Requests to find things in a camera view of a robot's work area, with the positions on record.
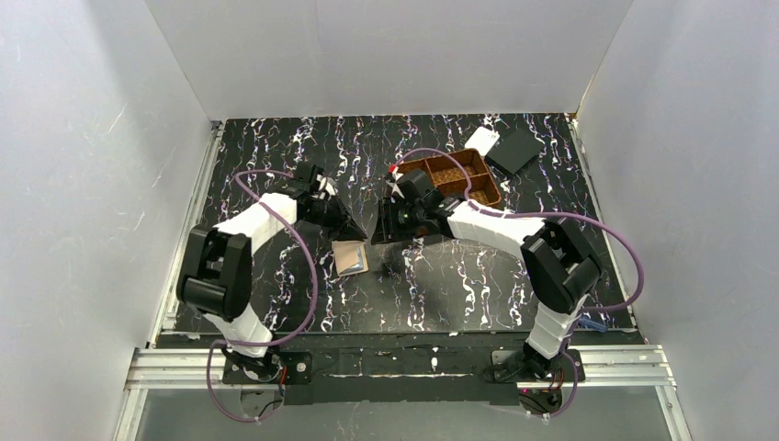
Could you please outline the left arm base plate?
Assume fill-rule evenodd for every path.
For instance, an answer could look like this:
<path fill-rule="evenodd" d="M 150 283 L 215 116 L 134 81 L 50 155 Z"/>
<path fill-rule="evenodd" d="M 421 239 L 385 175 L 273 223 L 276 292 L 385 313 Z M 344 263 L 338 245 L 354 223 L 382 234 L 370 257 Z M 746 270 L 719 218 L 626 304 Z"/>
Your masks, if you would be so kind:
<path fill-rule="evenodd" d="M 222 382 L 231 385 L 309 384 L 312 376 L 312 357 L 304 352 L 268 350 L 263 357 L 251 358 L 228 349 L 222 349 L 226 358 Z"/>

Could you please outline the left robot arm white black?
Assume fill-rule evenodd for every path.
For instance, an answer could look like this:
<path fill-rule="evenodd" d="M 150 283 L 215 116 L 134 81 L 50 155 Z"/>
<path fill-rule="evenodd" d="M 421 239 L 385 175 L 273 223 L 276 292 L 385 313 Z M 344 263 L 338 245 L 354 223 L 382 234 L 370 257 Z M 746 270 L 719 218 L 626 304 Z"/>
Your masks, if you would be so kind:
<path fill-rule="evenodd" d="M 189 232 L 175 289 L 181 303 L 203 314 L 227 345 L 251 359 L 284 342 L 274 339 L 250 304 L 254 254 L 283 230 L 300 241 L 297 221 L 321 227 L 335 244 L 367 240 L 321 167 L 300 163 L 278 176 L 248 209 Z"/>

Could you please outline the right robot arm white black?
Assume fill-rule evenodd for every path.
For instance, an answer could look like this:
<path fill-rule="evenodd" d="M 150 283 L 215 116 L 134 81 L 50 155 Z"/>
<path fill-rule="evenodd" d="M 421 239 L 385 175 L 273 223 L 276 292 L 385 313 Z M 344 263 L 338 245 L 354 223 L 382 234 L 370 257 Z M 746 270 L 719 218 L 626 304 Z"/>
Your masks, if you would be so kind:
<path fill-rule="evenodd" d="M 521 219 L 463 196 L 445 196 L 421 169 L 386 175 L 373 244 L 428 234 L 470 240 L 519 258 L 538 299 L 525 357 L 553 360 L 577 321 L 583 303 L 604 272 L 599 257 L 571 221 L 550 215 Z"/>

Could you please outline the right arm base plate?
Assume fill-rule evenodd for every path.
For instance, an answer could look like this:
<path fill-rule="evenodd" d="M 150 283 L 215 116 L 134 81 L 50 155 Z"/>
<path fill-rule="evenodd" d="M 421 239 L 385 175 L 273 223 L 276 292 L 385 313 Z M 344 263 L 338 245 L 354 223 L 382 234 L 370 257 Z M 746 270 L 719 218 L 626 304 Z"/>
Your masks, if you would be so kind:
<path fill-rule="evenodd" d="M 552 389 L 573 382 L 574 376 L 578 381 L 586 379 L 581 353 L 573 349 L 551 359 L 526 356 L 523 350 L 496 350 L 481 372 L 481 377 L 492 384 L 529 382 Z"/>

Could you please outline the brown woven divided basket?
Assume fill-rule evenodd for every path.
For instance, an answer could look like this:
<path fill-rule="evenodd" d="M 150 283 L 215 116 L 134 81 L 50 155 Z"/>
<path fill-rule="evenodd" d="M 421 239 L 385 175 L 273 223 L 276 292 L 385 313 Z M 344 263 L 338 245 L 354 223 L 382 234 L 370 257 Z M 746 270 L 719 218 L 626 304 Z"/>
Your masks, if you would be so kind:
<path fill-rule="evenodd" d="M 401 162 L 397 171 L 401 174 L 413 169 L 425 171 L 433 184 L 445 197 L 455 194 L 462 195 L 468 182 L 458 163 L 470 179 L 469 198 L 482 206 L 491 209 L 502 208 L 502 194 L 489 167 L 476 149 L 464 149 L 449 154 L 453 160 L 444 155 L 433 154 L 422 159 Z"/>

